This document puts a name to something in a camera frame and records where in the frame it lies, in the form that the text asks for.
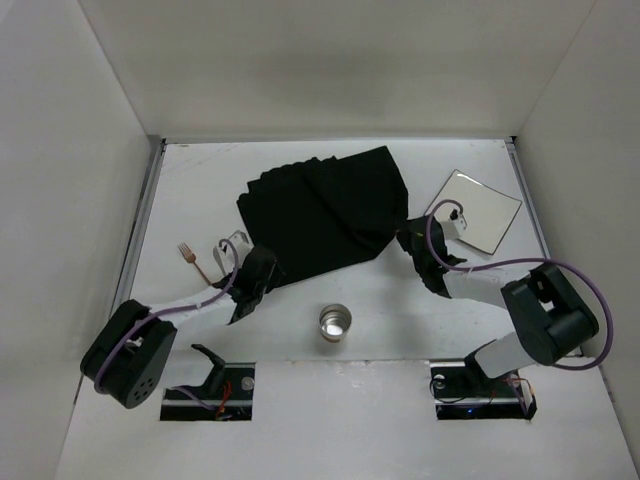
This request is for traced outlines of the black cloth placemat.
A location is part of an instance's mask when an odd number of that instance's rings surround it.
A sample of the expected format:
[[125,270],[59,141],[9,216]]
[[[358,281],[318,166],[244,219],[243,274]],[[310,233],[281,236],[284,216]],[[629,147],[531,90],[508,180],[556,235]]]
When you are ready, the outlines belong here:
[[271,250],[282,285],[375,259],[408,218],[389,149],[312,158],[262,173],[237,206],[254,244]]

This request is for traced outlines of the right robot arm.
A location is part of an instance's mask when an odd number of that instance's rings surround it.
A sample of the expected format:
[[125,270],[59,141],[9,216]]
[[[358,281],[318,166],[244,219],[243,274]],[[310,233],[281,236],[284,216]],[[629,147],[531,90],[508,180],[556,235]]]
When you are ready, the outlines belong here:
[[498,267],[464,267],[464,260],[449,254],[445,244],[447,235],[461,227],[460,218],[440,223],[427,215],[407,221],[396,239],[430,292],[508,313],[513,331],[464,358],[470,383],[487,383],[534,364],[556,367],[599,332],[596,316],[563,274],[563,266],[534,259],[536,267],[521,279]]

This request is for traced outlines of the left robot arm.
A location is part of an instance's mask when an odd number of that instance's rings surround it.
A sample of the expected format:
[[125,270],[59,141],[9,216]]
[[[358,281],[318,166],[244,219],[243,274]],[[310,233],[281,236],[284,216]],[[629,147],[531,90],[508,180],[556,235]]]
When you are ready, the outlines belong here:
[[220,283],[164,305],[129,299],[117,307],[80,363],[97,393],[133,409],[157,389],[173,390],[208,410],[213,395],[229,394],[226,362],[205,342],[253,313],[283,273],[265,247],[241,258],[229,240],[221,243],[231,249],[233,268]]

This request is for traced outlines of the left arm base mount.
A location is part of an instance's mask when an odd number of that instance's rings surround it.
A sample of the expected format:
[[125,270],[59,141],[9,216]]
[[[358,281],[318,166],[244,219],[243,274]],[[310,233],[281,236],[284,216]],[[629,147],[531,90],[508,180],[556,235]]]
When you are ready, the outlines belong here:
[[227,362],[201,344],[170,354],[161,385],[163,422],[239,422],[253,414],[256,365]]

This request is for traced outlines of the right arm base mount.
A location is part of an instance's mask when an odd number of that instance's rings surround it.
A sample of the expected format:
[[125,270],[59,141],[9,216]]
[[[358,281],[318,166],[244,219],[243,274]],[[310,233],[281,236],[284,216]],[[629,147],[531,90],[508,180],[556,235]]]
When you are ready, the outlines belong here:
[[509,372],[496,379],[476,383],[467,377],[462,365],[436,365],[431,368],[430,393],[436,418],[445,420],[524,420],[531,421],[538,411],[531,383]]

